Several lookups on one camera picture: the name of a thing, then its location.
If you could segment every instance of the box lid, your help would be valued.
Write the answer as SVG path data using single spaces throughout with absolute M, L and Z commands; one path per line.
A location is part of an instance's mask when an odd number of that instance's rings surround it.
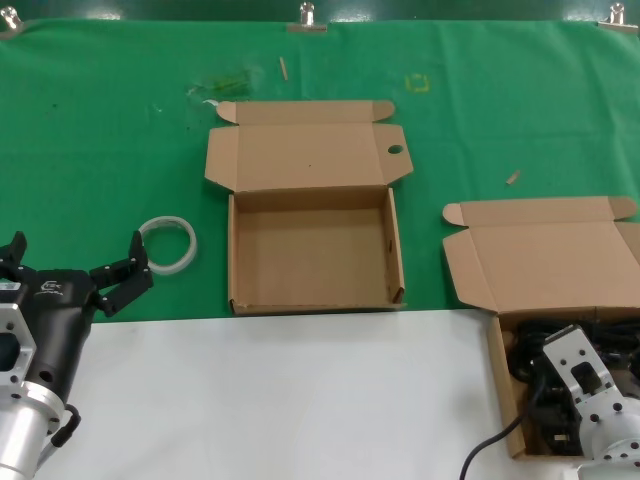
M 468 227 L 444 249 L 458 298 L 498 313 L 640 307 L 640 224 L 628 197 L 449 204 Z
M 205 177 L 234 192 L 388 185 L 413 171 L 388 101 L 222 102 Z

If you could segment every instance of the white table surface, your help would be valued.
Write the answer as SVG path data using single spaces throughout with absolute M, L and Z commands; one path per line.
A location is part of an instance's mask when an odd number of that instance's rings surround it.
M 38 480 L 457 479 L 501 430 L 473 311 L 95 325 Z M 504 442 L 468 480 L 576 478 Z

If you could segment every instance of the yellow mark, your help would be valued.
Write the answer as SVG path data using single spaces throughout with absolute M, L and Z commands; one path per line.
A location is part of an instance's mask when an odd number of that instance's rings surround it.
M 427 93 L 429 91 L 429 77 L 421 73 L 406 75 L 404 84 L 411 93 Z

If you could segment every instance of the binder clip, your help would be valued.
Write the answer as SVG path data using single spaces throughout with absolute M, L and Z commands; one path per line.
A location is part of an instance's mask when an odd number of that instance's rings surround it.
M 604 22 L 598 22 L 599 27 L 617 30 L 624 33 L 638 33 L 637 25 L 626 25 L 624 23 L 624 5 L 622 3 L 614 3 L 611 5 L 611 13 L 609 18 Z
M 290 23 L 287 25 L 289 32 L 326 32 L 327 26 L 315 23 L 313 19 L 314 6 L 311 2 L 300 4 L 300 23 Z
M 0 32 L 0 40 L 7 40 L 24 30 L 24 23 L 20 20 L 15 8 L 7 6 L 0 9 L 0 17 L 7 24 L 7 30 Z

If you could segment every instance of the cardboard box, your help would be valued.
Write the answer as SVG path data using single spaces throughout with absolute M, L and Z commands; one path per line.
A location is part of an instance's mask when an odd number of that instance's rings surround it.
M 610 322 L 640 313 L 640 224 L 627 197 L 553 198 L 447 205 L 444 218 L 468 227 L 444 249 L 458 297 L 496 313 L 489 354 L 502 420 L 526 406 L 526 385 L 509 374 L 507 352 L 531 318 Z M 525 421 L 507 437 L 517 459 L 549 454 Z
M 205 177 L 229 201 L 234 313 L 397 308 L 389 184 L 413 166 L 391 102 L 222 102 Z

